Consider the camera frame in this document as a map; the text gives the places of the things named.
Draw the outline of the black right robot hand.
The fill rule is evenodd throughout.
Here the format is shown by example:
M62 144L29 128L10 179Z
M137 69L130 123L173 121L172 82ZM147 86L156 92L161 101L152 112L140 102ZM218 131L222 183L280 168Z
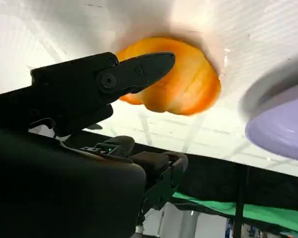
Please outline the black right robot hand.
M111 117L113 102L159 81L175 59L107 52L33 69L30 86L0 94L0 238L129 238L165 205L186 155L131 155L128 136L94 147L62 138Z

